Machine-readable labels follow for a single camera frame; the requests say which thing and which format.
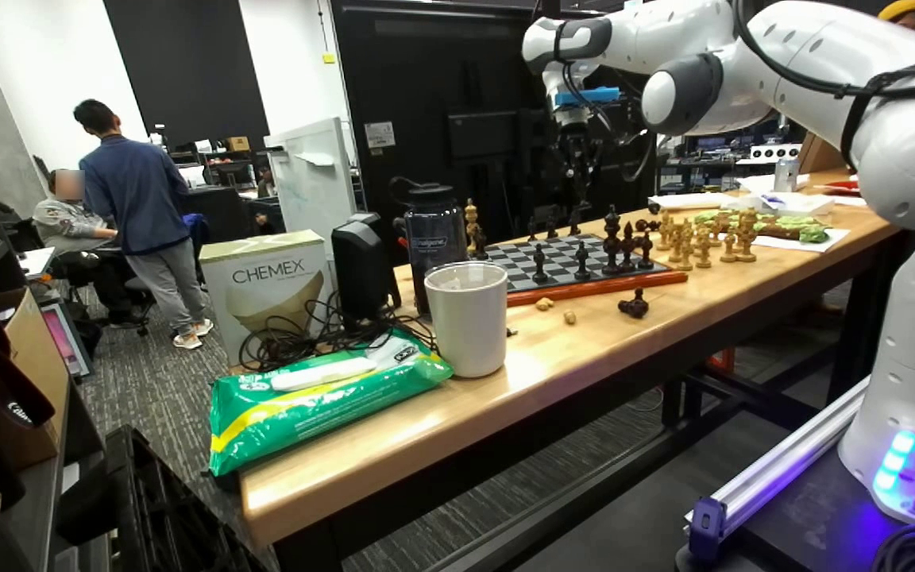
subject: chess board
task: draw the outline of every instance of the chess board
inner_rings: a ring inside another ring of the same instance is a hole
[[[588,280],[580,280],[580,241],[584,241],[584,271]],[[538,245],[544,245],[544,274],[548,284],[538,284]],[[633,261],[619,261],[610,271],[610,257],[605,252],[602,236],[558,236],[558,237],[535,237],[535,241],[501,241],[485,245],[485,261],[497,261],[509,271],[509,305],[535,305],[538,300],[574,300],[591,292],[615,292],[615,290],[650,290],[660,284],[684,284],[686,274],[650,261],[643,268],[643,253],[637,252]]]

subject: blue shirt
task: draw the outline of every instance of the blue shirt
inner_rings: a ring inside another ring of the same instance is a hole
[[[106,138],[80,162],[80,174],[87,211],[118,226],[118,241],[128,253],[150,253],[190,237],[178,213],[178,197],[187,187],[163,149]]]

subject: dark pants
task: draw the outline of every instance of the dark pants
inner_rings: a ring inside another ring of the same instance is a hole
[[[121,253],[67,252],[52,261],[52,274],[71,280],[71,287],[94,284],[107,314],[131,314],[124,284],[133,275]]]

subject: blue light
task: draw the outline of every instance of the blue light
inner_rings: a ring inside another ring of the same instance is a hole
[[[880,460],[890,472],[900,472],[905,466],[905,459],[900,459],[895,452],[885,454]]]
[[[911,448],[915,448],[915,432],[895,432],[890,452],[910,454]]]
[[[895,487],[895,472],[890,472],[890,471],[877,471],[875,472],[875,488],[877,491],[890,491]]]

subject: chess piece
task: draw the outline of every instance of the chess piece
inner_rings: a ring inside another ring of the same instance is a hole
[[[670,252],[673,249],[673,218],[666,213],[660,213],[659,223],[659,252]]]
[[[686,233],[686,218],[684,223],[673,223],[673,253],[670,253],[670,265],[679,265],[684,261],[684,241],[690,241],[690,233]]]
[[[622,237],[619,237],[622,268],[630,268],[630,265],[633,265],[630,253],[637,252],[637,226],[625,223],[619,236],[622,236]]]
[[[485,257],[485,233],[479,226],[479,205],[467,197],[464,205],[467,257]]]
[[[650,230],[644,230],[644,236],[638,237],[638,252],[643,252],[638,271],[653,271],[654,265],[653,265],[653,236],[650,236]]]
[[[548,252],[544,252],[540,241],[535,245],[535,284],[551,284],[551,275],[548,275]]]
[[[693,237],[690,237],[690,233],[686,233],[684,241],[679,241],[679,265],[676,265],[679,271],[693,271],[693,268],[690,268],[690,253],[693,253]]]
[[[718,261],[734,265],[734,261],[737,261],[737,230],[734,230],[734,226],[725,230],[722,249],[725,249],[725,252],[722,252]]]
[[[650,314],[644,290],[637,290],[637,300],[619,300],[616,308],[630,317],[644,317]]]
[[[722,249],[722,233],[727,233],[727,226],[732,226],[732,217],[718,211],[711,218],[711,249]]]
[[[558,233],[557,233],[557,226],[558,226],[558,213],[552,211],[548,223],[551,223],[551,230],[548,230],[548,241],[558,241]]]
[[[737,223],[737,265],[754,265],[755,261],[755,253],[749,252],[749,245],[754,245],[754,236],[755,236],[755,213],[754,211],[748,211],[748,213],[741,213],[741,223]]]
[[[711,268],[711,230],[704,230],[704,233],[698,233],[696,252],[698,252],[696,268],[698,268],[698,271],[708,271],[708,268]]]
[[[574,261],[580,261],[580,274],[574,274],[574,280],[580,280],[580,284],[591,280],[591,274],[588,274],[588,249],[584,249],[584,241],[580,241]]]
[[[584,213],[584,205],[588,205],[588,202],[582,199],[582,202],[571,211],[571,230],[568,230],[571,236],[582,236],[582,213]]]
[[[607,237],[605,237],[605,252],[607,252],[607,275],[615,275],[616,274],[616,253],[619,253],[619,217],[616,217],[616,211],[610,211],[607,213]]]

